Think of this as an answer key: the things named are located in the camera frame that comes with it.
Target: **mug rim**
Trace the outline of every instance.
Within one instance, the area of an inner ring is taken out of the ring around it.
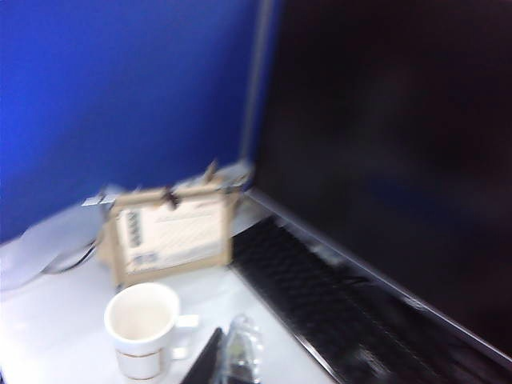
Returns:
[[[118,332],[116,332],[114,330],[114,328],[112,327],[112,324],[111,324],[112,310],[113,310],[114,305],[117,303],[117,301],[123,295],[126,295],[127,292],[129,292],[130,290],[140,289],[141,286],[153,286],[159,290],[165,290],[168,294],[170,294],[169,307],[171,308],[173,315],[170,317],[170,320],[168,321],[166,326],[161,331],[159,331],[158,333],[156,333],[153,336],[150,336],[148,338],[139,338],[136,340],[133,340],[132,338],[124,338]],[[116,340],[119,340],[119,341],[127,343],[127,344],[131,344],[131,345],[146,344],[148,342],[154,342],[154,341],[158,340],[159,338],[164,336],[167,332],[169,332],[173,328],[173,326],[176,324],[176,320],[178,319],[178,316],[179,316],[179,309],[180,309],[179,307],[180,307],[179,296],[178,296],[178,294],[176,294],[176,292],[172,288],[165,286],[163,284],[156,283],[156,282],[142,282],[139,284],[135,284],[133,286],[129,286],[128,288],[125,288],[124,290],[117,293],[115,296],[113,296],[109,300],[109,303],[106,305],[105,313],[103,315],[103,322],[105,323],[105,328],[106,328],[107,332],[110,334],[110,336],[112,336]]]

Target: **label on box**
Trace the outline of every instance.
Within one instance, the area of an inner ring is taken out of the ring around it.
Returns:
[[[117,217],[126,272],[160,270],[212,257],[224,251],[220,195],[170,204],[126,208]]]

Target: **gold stripe on mug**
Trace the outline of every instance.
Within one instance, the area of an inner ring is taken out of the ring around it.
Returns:
[[[121,352],[120,350],[115,350],[118,354],[122,354],[123,356],[127,356],[129,358],[147,358],[148,356],[153,356],[155,354],[160,354],[158,356],[158,373],[149,377],[149,378],[134,378],[134,377],[131,377],[131,376],[128,376],[127,374],[124,374],[124,372],[122,372],[122,375],[125,377],[125,378],[128,378],[129,380],[140,380],[140,381],[144,381],[144,380],[151,380],[153,378],[156,378],[157,376],[159,376],[162,372],[163,372],[163,348],[160,348],[159,350],[157,350],[156,352],[152,352],[150,354],[124,354],[123,352]]]

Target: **white mug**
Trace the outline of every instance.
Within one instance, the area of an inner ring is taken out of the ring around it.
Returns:
[[[126,382],[155,384],[166,376],[173,356],[171,331],[179,326],[179,311],[178,295],[154,282],[126,288],[110,300],[105,309],[105,328],[114,340]],[[183,316],[185,321],[181,323],[197,326],[190,324],[191,317]]]

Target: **mug handle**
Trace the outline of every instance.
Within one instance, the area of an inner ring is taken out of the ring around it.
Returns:
[[[199,316],[184,314],[178,316],[171,336],[170,359],[183,360],[188,358],[190,344],[196,329],[199,327]]]

